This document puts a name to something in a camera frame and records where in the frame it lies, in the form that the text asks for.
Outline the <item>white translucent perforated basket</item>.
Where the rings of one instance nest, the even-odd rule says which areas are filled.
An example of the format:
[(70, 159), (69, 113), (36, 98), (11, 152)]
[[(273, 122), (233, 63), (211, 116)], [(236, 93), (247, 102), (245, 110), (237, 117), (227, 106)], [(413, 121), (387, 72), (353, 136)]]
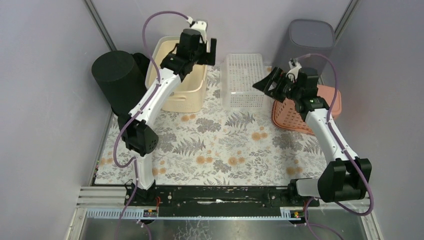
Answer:
[(253, 87), (265, 77), (262, 55), (230, 53), (220, 66), (220, 101), (225, 110), (266, 112), (271, 101)]

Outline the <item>cream plastic basket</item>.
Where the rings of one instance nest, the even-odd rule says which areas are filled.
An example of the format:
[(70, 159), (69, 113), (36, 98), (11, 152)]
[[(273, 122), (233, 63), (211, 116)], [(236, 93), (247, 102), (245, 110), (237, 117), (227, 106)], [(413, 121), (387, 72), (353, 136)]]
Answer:
[[(179, 39), (179, 36), (164, 36), (158, 41), (152, 55), (157, 65), (175, 47)], [(166, 99), (161, 109), (176, 113), (199, 112), (206, 97), (207, 70), (206, 65), (196, 64), (192, 72)]]

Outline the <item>grey ribbed waste bin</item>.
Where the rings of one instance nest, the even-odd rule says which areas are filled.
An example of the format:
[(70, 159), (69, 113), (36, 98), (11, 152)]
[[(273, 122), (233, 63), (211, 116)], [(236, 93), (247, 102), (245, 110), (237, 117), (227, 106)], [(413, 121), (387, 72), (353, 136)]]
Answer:
[(316, 69), (320, 75), (327, 61), (314, 54), (324, 55), (329, 58), (334, 46), (334, 29), (329, 23), (321, 20), (295, 19), (290, 22), (278, 45), (272, 66), (288, 72), (290, 59), (311, 54), (311, 57), (303, 58), (299, 62), (303, 67)]

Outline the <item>black round waste bin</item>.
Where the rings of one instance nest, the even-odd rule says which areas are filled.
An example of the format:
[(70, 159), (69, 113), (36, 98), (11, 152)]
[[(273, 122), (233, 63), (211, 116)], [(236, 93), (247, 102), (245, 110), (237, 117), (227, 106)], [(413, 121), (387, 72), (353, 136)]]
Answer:
[(123, 50), (98, 57), (91, 73), (115, 115), (127, 115), (147, 91), (145, 78), (131, 53)]

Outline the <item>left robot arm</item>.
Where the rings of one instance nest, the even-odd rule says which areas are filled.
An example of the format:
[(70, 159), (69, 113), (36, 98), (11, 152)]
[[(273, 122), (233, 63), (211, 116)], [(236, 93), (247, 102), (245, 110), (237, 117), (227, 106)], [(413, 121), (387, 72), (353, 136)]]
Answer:
[(154, 125), (171, 94), (183, 84), (197, 66), (214, 66), (217, 39), (206, 38), (205, 32), (186, 28), (177, 42), (160, 61), (156, 77), (139, 102), (126, 117), (119, 117), (119, 134), (133, 156), (136, 199), (144, 206), (155, 200), (155, 178), (152, 173), (153, 152), (160, 142)]

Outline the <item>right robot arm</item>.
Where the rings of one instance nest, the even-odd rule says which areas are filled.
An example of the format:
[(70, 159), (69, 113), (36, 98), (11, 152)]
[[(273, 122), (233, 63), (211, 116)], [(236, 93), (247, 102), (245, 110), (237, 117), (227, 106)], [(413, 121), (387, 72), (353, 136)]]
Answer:
[(296, 112), (312, 130), (321, 147), (327, 166), (318, 178), (291, 180), (287, 201), (301, 205), (307, 197), (326, 203), (361, 200), (368, 195), (372, 165), (360, 158), (343, 139), (326, 100), (318, 95), (319, 76), (314, 68), (301, 67), (284, 73), (275, 67), (253, 88), (283, 102), (292, 100)]

